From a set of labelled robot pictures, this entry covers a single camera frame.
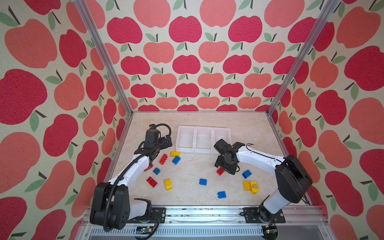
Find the red long brick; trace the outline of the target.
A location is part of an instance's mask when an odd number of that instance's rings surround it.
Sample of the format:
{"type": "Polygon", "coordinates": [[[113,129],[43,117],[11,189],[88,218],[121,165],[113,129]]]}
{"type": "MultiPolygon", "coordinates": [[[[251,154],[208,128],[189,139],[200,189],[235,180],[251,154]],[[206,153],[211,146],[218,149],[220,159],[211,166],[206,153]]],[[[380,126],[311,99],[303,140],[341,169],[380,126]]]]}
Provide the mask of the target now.
{"type": "Polygon", "coordinates": [[[167,159],[168,159],[168,155],[163,154],[163,156],[161,157],[161,159],[159,161],[160,165],[164,165],[166,163],[167,159]]]}

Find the yellow square brick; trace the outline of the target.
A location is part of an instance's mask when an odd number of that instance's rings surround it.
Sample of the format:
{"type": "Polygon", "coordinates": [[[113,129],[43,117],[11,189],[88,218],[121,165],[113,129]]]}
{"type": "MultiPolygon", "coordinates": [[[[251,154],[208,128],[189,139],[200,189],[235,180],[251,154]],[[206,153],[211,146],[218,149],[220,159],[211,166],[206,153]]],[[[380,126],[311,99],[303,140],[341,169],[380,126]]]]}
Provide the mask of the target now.
{"type": "Polygon", "coordinates": [[[245,191],[251,190],[251,183],[249,181],[243,181],[243,187],[245,191]]]}

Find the yellow round printed brick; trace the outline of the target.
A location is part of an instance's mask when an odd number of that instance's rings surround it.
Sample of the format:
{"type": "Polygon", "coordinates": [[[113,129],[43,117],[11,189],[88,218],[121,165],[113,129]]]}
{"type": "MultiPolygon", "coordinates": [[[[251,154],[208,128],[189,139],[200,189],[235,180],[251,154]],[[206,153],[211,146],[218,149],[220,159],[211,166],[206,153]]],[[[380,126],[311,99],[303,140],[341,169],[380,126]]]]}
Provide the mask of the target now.
{"type": "Polygon", "coordinates": [[[259,188],[258,183],[255,182],[255,181],[252,181],[252,182],[251,182],[251,193],[255,195],[255,194],[257,194],[259,191],[260,191],[260,188],[259,188]]]}

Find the red brick under left arm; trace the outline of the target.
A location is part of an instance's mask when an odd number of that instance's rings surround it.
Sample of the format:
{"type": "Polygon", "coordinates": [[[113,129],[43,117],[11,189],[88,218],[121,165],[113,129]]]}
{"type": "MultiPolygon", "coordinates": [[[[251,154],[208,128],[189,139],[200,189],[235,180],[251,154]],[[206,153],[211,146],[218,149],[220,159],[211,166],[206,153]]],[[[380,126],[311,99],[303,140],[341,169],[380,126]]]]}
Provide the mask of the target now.
{"type": "Polygon", "coordinates": [[[147,172],[148,170],[150,170],[151,168],[153,168],[153,164],[150,164],[148,168],[146,168],[144,171],[147,172]]]}

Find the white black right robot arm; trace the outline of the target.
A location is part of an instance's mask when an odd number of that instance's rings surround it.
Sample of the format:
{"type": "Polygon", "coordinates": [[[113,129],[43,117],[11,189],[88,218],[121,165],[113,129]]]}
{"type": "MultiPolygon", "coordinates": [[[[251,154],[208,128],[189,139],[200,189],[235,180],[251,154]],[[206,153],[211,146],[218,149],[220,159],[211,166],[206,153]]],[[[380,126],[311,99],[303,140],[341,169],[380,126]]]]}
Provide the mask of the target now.
{"type": "Polygon", "coordinates": [[[299,159],[270,155],[251,148],[251,144],[236,142],[232,145],[220,139],[214,144],[219,153],[215,167],[234,175],[239,163],[249,164],[276,177],[278,188],[259,206],[258,215],[270,222],[285,206],[299,203],[313,184],[313,180],[299,159]]]}

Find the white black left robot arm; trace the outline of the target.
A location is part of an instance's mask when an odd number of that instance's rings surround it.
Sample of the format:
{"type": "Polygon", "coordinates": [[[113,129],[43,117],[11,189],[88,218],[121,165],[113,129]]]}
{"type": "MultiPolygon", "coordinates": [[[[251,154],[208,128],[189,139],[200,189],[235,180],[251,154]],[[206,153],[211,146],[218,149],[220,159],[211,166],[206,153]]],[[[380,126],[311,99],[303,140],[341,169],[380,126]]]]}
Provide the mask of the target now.
{"type": "Polygon", "coordinates": [[[142,143],[133,155],[131,162],[116,177],[108,182],[101,182],[95,188],[91,208],[90,223],[102,226],[105,232],[121,230],[128,221],[139,218],[151,220],[152,203],[146,199],[130,201],[129,188],[157,157],[159,151],[171,147],[170,135],[142,143]]]}

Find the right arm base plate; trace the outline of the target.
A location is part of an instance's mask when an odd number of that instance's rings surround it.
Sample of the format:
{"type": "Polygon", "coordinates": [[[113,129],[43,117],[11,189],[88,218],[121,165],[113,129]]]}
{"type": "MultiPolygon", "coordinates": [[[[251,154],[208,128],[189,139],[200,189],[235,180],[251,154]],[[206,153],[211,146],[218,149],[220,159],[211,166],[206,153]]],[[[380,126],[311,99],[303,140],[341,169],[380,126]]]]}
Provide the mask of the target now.
{"type": "Polygon", "coordinates": [[[282,210],[279,210],[276,214],[271,214],[267,210],[259,210],[258,207],[243,208],[240,216],[244,217],[247,224],[284,224],[286,223],[285,216],[282,210]]]}

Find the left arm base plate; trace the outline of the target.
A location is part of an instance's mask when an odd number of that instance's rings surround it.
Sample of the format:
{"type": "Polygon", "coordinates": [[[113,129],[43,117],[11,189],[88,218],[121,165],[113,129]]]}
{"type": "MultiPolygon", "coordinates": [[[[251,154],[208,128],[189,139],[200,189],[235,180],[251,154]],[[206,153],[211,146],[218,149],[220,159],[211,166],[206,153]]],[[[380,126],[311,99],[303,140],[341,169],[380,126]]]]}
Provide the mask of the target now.
{"type": "Polygon", "coordinates": [[[166,208],[152,208],[151,213],[148,216],[136,217],[128,220],[129,224],[154,224],[156,219],[160,224],[165,223],[166,208]]]}

